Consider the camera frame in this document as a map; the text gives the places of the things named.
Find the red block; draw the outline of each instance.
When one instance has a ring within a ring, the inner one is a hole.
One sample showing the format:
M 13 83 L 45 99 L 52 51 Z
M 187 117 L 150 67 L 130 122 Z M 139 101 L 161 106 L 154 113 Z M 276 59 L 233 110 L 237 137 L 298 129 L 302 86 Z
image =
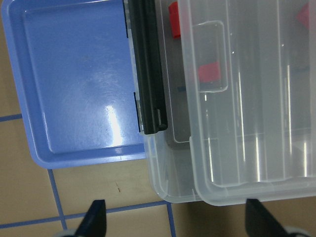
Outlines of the red block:
M 202 83 L 221 79 L 221 67 L 219 62 L 202 65 L 198 68 L 198 78 Z
M 296 19 L 307 29 L 310 28 L 310 11 L 308 3 L 303 6 L 302 10 L 297 14 Z
M 181 36 L 181 33 L 180 33 L 178 2 L 175 1 L 169 6 L 169 16 L 170 16 L 172 36 L 174 39 L 179 38 Z

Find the container lid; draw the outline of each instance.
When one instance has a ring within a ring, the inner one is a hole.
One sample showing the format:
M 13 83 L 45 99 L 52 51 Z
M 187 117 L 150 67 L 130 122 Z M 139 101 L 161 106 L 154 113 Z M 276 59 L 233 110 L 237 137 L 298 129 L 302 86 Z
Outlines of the container lid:
M 178 4 L 198 195 L 316 195 L 316 0 Z
M 4 0 L 2 19 L 36 163 L 61 168 L 144 152 L 121 0 Z

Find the floor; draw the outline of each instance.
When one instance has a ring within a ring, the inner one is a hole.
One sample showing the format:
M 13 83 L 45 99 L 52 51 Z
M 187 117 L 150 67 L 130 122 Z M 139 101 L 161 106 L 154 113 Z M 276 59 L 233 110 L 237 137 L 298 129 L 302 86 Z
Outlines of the floor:
M 107 237 L 246 236 L 244 205 L 170 204 L 152 190 L 145 159 L 47 170 L 31 159 L 0 24 L 0 237 L 50 237 L 76 228 L 95 199 Z M 316 197 L 266 202 L 285 226 L 316 236 Z

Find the tile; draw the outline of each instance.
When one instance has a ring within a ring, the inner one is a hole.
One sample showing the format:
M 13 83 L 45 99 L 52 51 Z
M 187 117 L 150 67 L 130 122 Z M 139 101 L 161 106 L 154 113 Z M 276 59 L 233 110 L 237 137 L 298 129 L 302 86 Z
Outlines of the tile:
M 63 230 L 60 221 L 0 229 L 0 236 L 6 237 L 52 237 Z
M 316 236 L 316 197 L 264 202 L 283 226 L 292 226 Z M 245 205 L 216 207 L 204 202 L 173 204 L 177 237 L 244 237 Z
M 30 157 L 21 119 L 0 122 L 0 224 L 58 216 L 46 169 Z
M 0 24 L 0 101 L 0 117 L 20 113 L 2 24 Z
M 86 212 L 95 199 L 105 199 L 107 208 L 161 200 L 145 159 L 56 169 L 54 176 L 65 215 Z
M 76 229 L 82 218 L 67 220 Z M 106 237 L 171 237 L 166 205 L 107 214 Z

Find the blue plastic tray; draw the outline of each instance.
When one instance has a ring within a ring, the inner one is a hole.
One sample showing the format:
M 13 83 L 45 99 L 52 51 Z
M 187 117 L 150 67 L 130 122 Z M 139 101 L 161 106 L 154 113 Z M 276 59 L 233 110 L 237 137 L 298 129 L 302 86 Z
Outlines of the blue plastic tray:
M 145 157 L 121 0 L 4 0 L 2 20 L 37 164 Z

